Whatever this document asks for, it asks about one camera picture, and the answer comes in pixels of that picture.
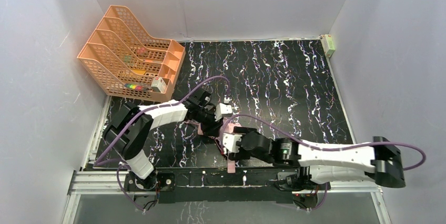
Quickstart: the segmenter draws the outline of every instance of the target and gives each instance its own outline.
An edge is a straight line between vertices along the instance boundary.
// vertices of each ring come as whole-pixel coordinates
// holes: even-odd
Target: black marble surface
[[[251,114],[276,124],[301,139],[352,144],[346,118],[319,40],[183,43],[186,58],[174,98],[180,99],[208,77],[229,78],[236,114]],[[222,80],[205,88],[216,104],[225,93]],[[151,102],[113,97],[107,120],[127,101],[137,105]],[[253,119],[235,120],[257,127],[267,137],[281,137]],[[98,153],[106,143],[101,140]],[[180,123],[153,130],[145,153],[156,167],[224,167],[226,161],[213,139],[197,136],[194,125]],[[107,159],[118,157],[114,151]],[[269,166],[251,159],[236,166]],[[117,168],[110,164],[107,168]]]

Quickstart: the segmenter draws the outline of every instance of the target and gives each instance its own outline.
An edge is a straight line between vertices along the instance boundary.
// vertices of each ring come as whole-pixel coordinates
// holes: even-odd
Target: small box
[[[335,44],[333,43],[333,38],[331,35],[322,35],[322,48],[326,57],[331,57],[335,49]]]
[[[157,93],[165,93],[167,85],[162,78],[156,77],[152,80],[151,88],[153,91],[156,91]]]

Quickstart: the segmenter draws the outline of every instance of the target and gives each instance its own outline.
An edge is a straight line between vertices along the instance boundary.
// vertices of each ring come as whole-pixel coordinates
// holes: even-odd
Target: glass panel
[[[307,214],[274,202],[181,202],[158,204],[143,215],[122,195],[82,195],[77,224],[110,223],[379,223],[369,192],[330,193],[325,204]]]

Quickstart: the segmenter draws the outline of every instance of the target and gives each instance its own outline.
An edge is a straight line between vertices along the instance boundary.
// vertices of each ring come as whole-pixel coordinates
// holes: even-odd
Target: orange plastic basket
[[[128,21],[107,16],[114,11]],[[143,32],[137,36],[133,30]],[[127,7],[111,6],[77,58],[106,94],[165,102],[172,97],[184,55],[184,47],[176,41],[148,35]],[[150,86],[156,77],[166,83],[164,93],[125,87],[125,84]]]

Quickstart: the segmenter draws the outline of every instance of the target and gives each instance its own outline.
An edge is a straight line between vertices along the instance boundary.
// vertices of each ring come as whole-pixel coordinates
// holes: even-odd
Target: white wall
[[[358,141],[415,144],[427,163],[407,187],[384,190],[393,223],[446,220],[446,0],[346,0],[330,33],[331,59]],[[403,150],[406,166],[420,160]]]
[[[60,223],[104,92],[76,59],[96,0],[0,0],[1,223]]]
[[[345,0],[98,0],[128,6],[157,37],[266,39],[326,34]]]

